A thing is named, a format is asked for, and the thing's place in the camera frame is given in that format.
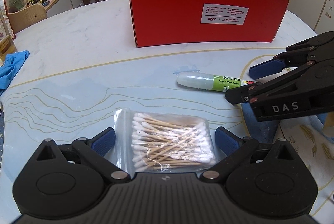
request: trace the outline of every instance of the bottle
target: bottle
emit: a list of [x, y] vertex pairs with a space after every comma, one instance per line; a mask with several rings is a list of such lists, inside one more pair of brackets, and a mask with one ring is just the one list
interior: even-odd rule
[[176, 80], [180, 85], [222, 92], [226, 92], [228, 89], [240, 87], [242, 85], [254, 83], [253, 81], [240, 80], [238, 78], [198, 72], [181, 72]]

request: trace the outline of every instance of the gold line pattern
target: gold line pattern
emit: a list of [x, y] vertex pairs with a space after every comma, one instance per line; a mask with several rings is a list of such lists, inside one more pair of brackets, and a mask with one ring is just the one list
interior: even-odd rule
[[62, 75], [62, 74], [65, 74], [65, 73], [75, 72], [75, 71], [79, 71], [79, 70], [83, 70], [83, 69], [91, 69], [91, 68], [98, 67], [98, 66], [103, 66], [103, 65], [117, 64], [117, 63], [128, 62], [128, 61], [142, 60], [142, 59], [146, 59], [146, 58], [155, 58], [155, 57], [171, 56], [171, 55], [178, 55], [178, 54], [212, 52], [212, 51], [226, 51], [226, 50], [257, 50], [257, 49], [285, 49], [285, 48], [231, 48], [231, 49], [208, 49], [208, 50], [194, 50], [194, 51], [183, 51], [183, 52], [166, 53], [166, 54], [156, 54], [156, 55], [143, 56], [143, 57], [137, 57], [137, 58], [131, 58], [131, 59], [123, 59], [123, 60], [118, 60], [118, 61], [113, 61], [113, 62], [108, 62], [108, 63], [103, 63], [103, 64], [97, 64], [97, 65], [91, 65], [91, 66], [81, 67], [81, 68], [79, 68], [79, 69], [72, 69], [72, 70], [68, 70], [68, 71], [64, 71], [64, 72], [59, 72], [59, 73], [56, 73], [56, 74], [52, 74], [52, 75], [44, 76], [44, 77], [37, 78], [37, 79], [34, 79], [34, 80], [26, 81], [26, 82], [21, 83], [21, 84], [12, 85], [12, 86], [10, 86], [8, 89], [10, 89], [10, 88], [14, 88], [14, 87], [16, 87], [16, 86], [20, 86], [20, 85], [23, 85], [23, 84], [29, 84], [29, 83], [32, 83], [32, 82], [34, 82], [34, 81], [38, 81], [38, 80], [42, 80], [42, 79], [46, 79], [46, 78], [49, 78], [49, 77]]
[[[6, 116], [6, 123], [7, 124], [16, 123], [19, 125], [20, 128], [23, 128], [19, 122], [19, 120], [21, 119], [23, 121], [26, 121], [26, 123], [32, 130], [38, 130], [44, 134], [50, 134], [54, 132], [68, 134], [68, 133], [73, 133], [74, 131], [81, 130], [88, 125], [94, 125], [101, 120], [110, 118], [111, 116], [113, 116], [115, 109], [119, 108], [116, 106], [116, 104], [120, 102], [135, 102], [140, 106], [144, 107], [155, 107], [155, 108], [172, 107], [176, 109], [186, 109], [186, 110], [198, 111], [210, 114], [211, 115], [210, 117], [212, 118], [213, 117], [222, 118], [222, 121], [218, 120], [210, 121], [210, 125], [212, 126], [211, 129], [213, 130], [217, 128], [214, 127], [215, 125], [226, 124], [229, 125], [229, 128], [232, 128], [242, 123], [240, 121], [238, 108], [227, 108], [227, 109], [216, 108], [202, 102], [182, 99], [180, 96], [175, 98], [172, 97], [141, 98], [141, 97], [128, 96], [126, 95], [127, 93], [119, 94], [112, 92], [114, 89], [126, 89], [126, 88], [130, 88], [133, 91], [135, 87], [106, 88], [103, 99], [98, 101], [98, 103], [93, 104], [89, 108], [85, 109], [73, 109], [69, 105], [65, 104], [63, 101], [46, 94], [40, 88], [32, 88], [24, 92], [14, 93], [8, 96], [8, 98], [5, 99], [4, 101], [5, 109], [7, 110], [7, 113], [9, 112], [9, 115]], [[152, 87], [138, 86], [138, 88], [150, 89]], [[184, 90], [181, 89], [171, 89], [171, 90], [178, 90], [180, 92], [184, 92]], [[194, 107], [191, 108], [180, 107], [172, 104], [159, 104], [159, 101], [166, 101], [166, 100], [167, 102], [170, 103], [172, 103], [173, 101], [177, 101], [178, 102], [177, 105], [180, 104], [179, 103], [180, 101], [187, 102], [188, 107], [191, 107], [191, 104], [195, 104], [196, 106], [199, 104], [200, 106], [203, 106], [203, 108], [197, 109]], [[238, 115], [226, 116], [223, 114], [217, 114], [217, 111], [234, 111]], [[102, 112], [101, 114], [98, 114], [97, 119], [85, 120], [85, 117], [88, 118], [92, 114], [97, 112]]]
[[325, 205], [326, 202], [328, 202], [330, 200], [330, 198], [333, 196], [334, 194], [334, 190], [332, 191], [332, 193], [330, 193], [330, 195], [326, 198], [326, 200], [323, 202], [323, 204], [321, 204], [318, 209], [311, 215], [312, 217], [315, 216], [319, 211], [320, 209]]

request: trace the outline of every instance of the wooden stick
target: wooden stick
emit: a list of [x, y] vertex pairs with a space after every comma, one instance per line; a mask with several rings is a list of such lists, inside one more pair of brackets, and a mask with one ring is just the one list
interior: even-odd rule
[[189, 128], [189, 127], [184, 127], [182, 129], [173, 129], [173, 128], [170, 128], [170, 127], [165, 127], [165, 126], [159, 126], [159, 128], [157, 128], [156, 126], [157, 125], [151, 125], [153, 128], [157, 129], [157, 130], [160, 130], [162, 131], [161, 129], [163, 130], [168, 130], [168, 131], [171, 131], [171, 132], [179, 132], [179, 133], [183, 133], [189, 129], [193, 129], [193, 128]]
[[149, 123], [149, 124], [153, 124], [153, 125], [159, 125], [159, 126], [166, 126], [166, 127], [171, 127], [171, 128], [177, 128], [177, 129], [184, 129], [184, 126], [181, 125], [174, 125], [174, 124], [170, 124], [168, 122], [163, 122], [163, 121], [155, 121], [155, 120], [148, 120], [145, 119], [145, 122]]
[[[170, 140], [170, 141], [168, 141], [167, 143], [166, 143], [166, 145], [168, 145], [168, 144], [170, 144], [170, 143], [172, 143], [173, 142], [173, 140]], [[171, 146], [171, 148], [169, 148], [169, 149], [172, 149], [173, 147], [176, 147], [177, 145], [179, 145], [179, 144], [181, 144], [180, 142], [179, 143], [177, 143], [177, 144], [175, 144], [175, 145], [173, 145], [173, 146]], [[156, 149], [153, 149], [152, 151], [150, 151], [150, 153], [152, 153], [152, 152], [155, 152], [155, 151], [157, 151], [158, 150], [158, 148], [156, 148]]]
[[158, 155], [161, 155], [161, 154], [164, 154], [165, 152], [170, 151], [171, 149], [175, 148], [177, 145], [180, 145], [180, 144], [184, 143], [185, 141], [187, 141], [188, 139], [192, 138], [193, 136], [194, 136], [193, 134], [190, 135], [189, 137], [187, 137], [187, 138], [181, 140], [180, 142], [176, 143], [175, 145], [173, 145], [173, 146], [171, 146], [171, 147], [169, 147], [169, 148], [163, 150], [162, 152], [159, 152]]

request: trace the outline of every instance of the cardboard box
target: cardboard box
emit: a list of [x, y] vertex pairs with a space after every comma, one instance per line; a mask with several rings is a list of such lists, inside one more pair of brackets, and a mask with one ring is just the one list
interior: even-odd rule
[[288, 0], [130, 0], [137, 47], [273, 41]]

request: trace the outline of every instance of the table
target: table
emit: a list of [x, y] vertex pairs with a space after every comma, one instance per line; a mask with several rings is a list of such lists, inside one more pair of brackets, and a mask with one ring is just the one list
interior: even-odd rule
[[250, 66], [314, 35], [286, 11], [272, 43], [208, 42], [138, 49], [129, 0], [83, 6], [21, 31], [16, 47], [28, 49], [30, 57], [1, 96], [6, 128], [0, 224], [19, 215], [12, 183], [46, 137], [58, 144], [90, 138], [110, 126], [113, 111], [122, 107], [197, 115], [208, 119], [211, 134], [224, 125], [244, 136], [247, 130], [238, 108], [221, 93], [206, 91], [203, 97], [203, 91], [178, 86], [176, 74], [200, 70], [242, 78]]

